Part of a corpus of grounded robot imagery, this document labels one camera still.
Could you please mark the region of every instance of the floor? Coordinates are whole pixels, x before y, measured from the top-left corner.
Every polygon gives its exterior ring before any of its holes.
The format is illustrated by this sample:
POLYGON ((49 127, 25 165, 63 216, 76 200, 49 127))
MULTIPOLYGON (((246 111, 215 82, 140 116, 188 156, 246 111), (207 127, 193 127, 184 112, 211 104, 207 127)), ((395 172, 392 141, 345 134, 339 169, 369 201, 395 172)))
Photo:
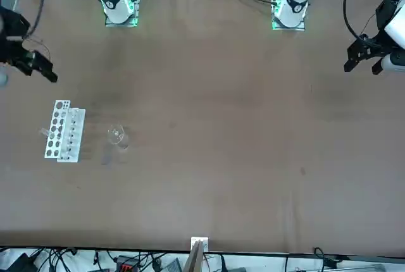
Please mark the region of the floor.
MULTIPOLYGON (((0 254, 0 269, 7 269, 21 254, 24 252, 29 256, 31 255, 36 249, 9 249, 4 251, 0 254)), ((39 268, 39 266, 44 263, 41 271, 50 271, 49 270, 49 263, 47 262, 49 250, 46 249, 43 251, 35 261, 35 265, 39 268)), ((110 252, 112 257, 116 257, 119 255, 123 256, 137 256, 138 252, 122 252, 122 251, 111 251, 110 252)), ((170 264, 173 260, 178 258, 180 261, 181 267, 184 266, 187 260, 187 254, 176 254, 176 253, 169 253, 164 255, 161 258, 161 267, 164 268, 168 264, 170 264)), ((66 265, 70 269, 71 272, 85 272, 85 271, 95 271, 98 270, 97 265, 93 265, 93 258, 94 258, 94 250, 80 250, 78 253, 73 257, 70 253, 67 253, 63 256, 66 265)), ((228 270, 237 269, 237 268, 245 268, 247 272, 254 271, 254 272, 265 272, 265 271, 273 271, 273 272, 282 272, 285 269, 285 258, 284 257, 268 257, 263 254, 263 256, 238 256, 238 255, 224 255, 225 263, 227 265, 228 270)), ((99 260, 100 266, 102 269, 112 269, 115 271, 116 264, 111 260, 108 256, 107 252, 99 251, 99 260)), ((219 255, 208 254, 207 261, 209 263, 209 267, 206 263, 203 264, 202 272, 209 272, 209 271, 217 271, 221 269, 221 259, 219 255)), ((366 267, 377 264, 376 262, 364 262, 364 261, 342 261, 338 263, 338 268, 354 268, 354 267, 366 267)), ((287 271, 295 272, 297 270, 317 270, 320 269, 322 265, 322 260, 319 259, 296 259, 296 258, 289 258, 287 262, 287 271)), ((396 272, 396 271, 404 271, 405 264, 387 264, 383 263, 383 267, 385 268, 386 272, 396 272)), ((57 266, 57 270, 55 272, 62 272, 65 269, 62 265, 57 266)), ((147 267, 145 272, 153 272, 152 267, 147 267)), ((374 269, 362 269, 357 270, 358 272, 362 271, 375 271, 374 269)))

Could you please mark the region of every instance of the electronic device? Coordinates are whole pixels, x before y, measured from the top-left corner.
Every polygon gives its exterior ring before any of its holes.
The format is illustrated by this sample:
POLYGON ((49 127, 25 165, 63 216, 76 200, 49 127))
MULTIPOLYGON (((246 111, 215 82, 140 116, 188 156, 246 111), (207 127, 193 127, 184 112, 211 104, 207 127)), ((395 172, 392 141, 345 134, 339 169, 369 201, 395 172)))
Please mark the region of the electronic device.
POLYGON ((20 255, 15 262, 8 267, 4 272, 37 272, 38 268, 34 265, 34 261, 29 258, 26 253, 20 255))
POLYGON ((161 272, 182 272, 182 267, 178 258, 176 257, 176 259, 164 267, 161 272))
POLYGON ((135 257, 118 256, 116 261, 116 270, 118 272, 137 272, 138 271, 138 259, 135 257))

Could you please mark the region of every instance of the metal frame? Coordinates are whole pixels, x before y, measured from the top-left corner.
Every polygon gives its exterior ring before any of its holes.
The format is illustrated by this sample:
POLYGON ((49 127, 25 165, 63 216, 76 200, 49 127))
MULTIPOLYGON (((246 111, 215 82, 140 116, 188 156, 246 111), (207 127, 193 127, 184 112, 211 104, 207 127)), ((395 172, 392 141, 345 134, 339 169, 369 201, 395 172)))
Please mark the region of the metal frame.
MULTIPOLYGON (((374 270, 376 272, 385 272, 385 267, 382 264, 371 264, 369 266, 355 267, 355 268, 339 268, 339 269, 326 269, 325 272, 346 272, 346 271, 368 271, 374 270)), ((319 270, 306 270, 306 272, 319 272, 319 270)))
POLYGON ((196 242, 190 251, 190 255, 185 262, 183 272, 201 272, 203 263, 204 246, 202 240, 196 242))

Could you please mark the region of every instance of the wooden table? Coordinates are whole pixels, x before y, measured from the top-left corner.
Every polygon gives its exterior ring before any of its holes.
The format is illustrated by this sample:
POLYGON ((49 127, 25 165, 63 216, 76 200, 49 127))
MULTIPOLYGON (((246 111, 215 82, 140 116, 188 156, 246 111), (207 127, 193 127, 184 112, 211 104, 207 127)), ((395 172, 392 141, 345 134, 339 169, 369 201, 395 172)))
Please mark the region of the wooden table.
MULTIPOLYGON (((380 2, 349 0, 355 30, 380 2)), ((38 3, 18 9, 33 22, 38 3)), ((59 82, 16 71, 1 90, 2 244, 403 256, 405 75, 343 72, 342 0, 311 0, 305 32, 269 15, 142 0, 137 28, 106 28, 97 0, 46 0, 59 82), (55 99, 87 111, 77 164, 44 159, 55 99)))

